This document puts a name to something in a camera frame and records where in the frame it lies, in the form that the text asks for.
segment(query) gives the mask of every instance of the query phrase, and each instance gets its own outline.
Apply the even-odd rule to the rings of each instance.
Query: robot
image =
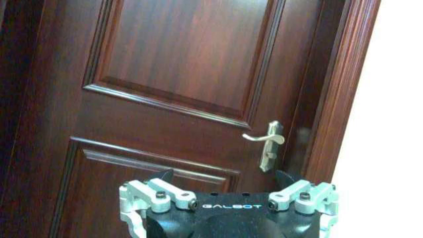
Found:
[[[276,171],[270,193],[204,193],[170,184],[173,171],[118,187],[120,219],[133,238],[328,238],[336,188]]]

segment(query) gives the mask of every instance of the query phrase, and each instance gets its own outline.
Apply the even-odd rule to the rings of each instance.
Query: raised door panel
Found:
[[[174,170],[172,184],[184,189],[229,192],[236,188],[238,171],[72,137],[52,237],[125,237],[118,186],[133,179],[142,181],[168,168]]]
[[[280,0],[104,0],[85,89],[248,127]]]

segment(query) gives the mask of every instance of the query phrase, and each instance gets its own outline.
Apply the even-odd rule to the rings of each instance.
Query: lever handle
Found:
[[[262,172],[269,171],[274,166],[278,145],[284,143],[281,130],[282,126],[278,121],[274,120],[269,123],[269,128],[266,130],[265,136],[252,137],[246,134],[242,134],[242,137],[249,141],[265,141],[258,166]]]
[[[260,137],[252,137],[246,134],[242,134],[242,137],[246,140],[250,141],[266,141],[270,140],[273,142],[276,142],[278,145],[281,145],[284,143],[284,137],[281,135],[265,135],[265,136],[260,136]]]

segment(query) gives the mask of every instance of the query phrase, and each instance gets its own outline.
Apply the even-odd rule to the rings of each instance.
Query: door lever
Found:
[[[281,135],[266,135],[266,136],[261,136],[261,137],[252,137],[246,134],[242,134],[242,137],[246,139],[246,140],[250,140],[250,141],[266,141],[266,140],[270,140],[273,142],[276,142],[278,145],[281,145],[284,143],[284,137]]]
[[[284,137],[281,136],[282,126],[278,121],[272,121],[269,123],[269,128],[266,130],[266,135],[260,137],[252,137],[242,134],[242,137],[249,141],[265,141],[260,159],[260,169],[262,172],[270,170],[274,166],[274,161],[277,158],[278,145],[284,143]]]

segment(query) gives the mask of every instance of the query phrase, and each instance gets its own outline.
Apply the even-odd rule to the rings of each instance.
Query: door molding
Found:
[[[380,0],[353,0],[341,33],[332,70],[325,76],[301,174],[313,182],[331,181]]]

